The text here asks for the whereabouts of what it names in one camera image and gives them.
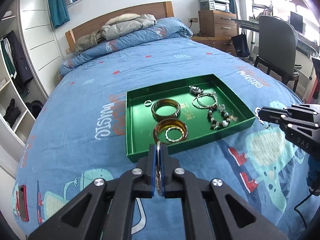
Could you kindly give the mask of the blue white gloved hand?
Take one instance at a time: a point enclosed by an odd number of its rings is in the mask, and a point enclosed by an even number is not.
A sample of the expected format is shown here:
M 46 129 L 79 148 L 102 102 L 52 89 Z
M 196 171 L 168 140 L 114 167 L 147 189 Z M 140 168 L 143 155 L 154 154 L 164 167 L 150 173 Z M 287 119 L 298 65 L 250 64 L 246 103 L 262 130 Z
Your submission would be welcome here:
M 309 155 L 308 159 L 308 176 L 306 179 L 309 191 L 315 195 L 319 196 L 319 172 L 320 172 L 320 161 L 319 158 Z

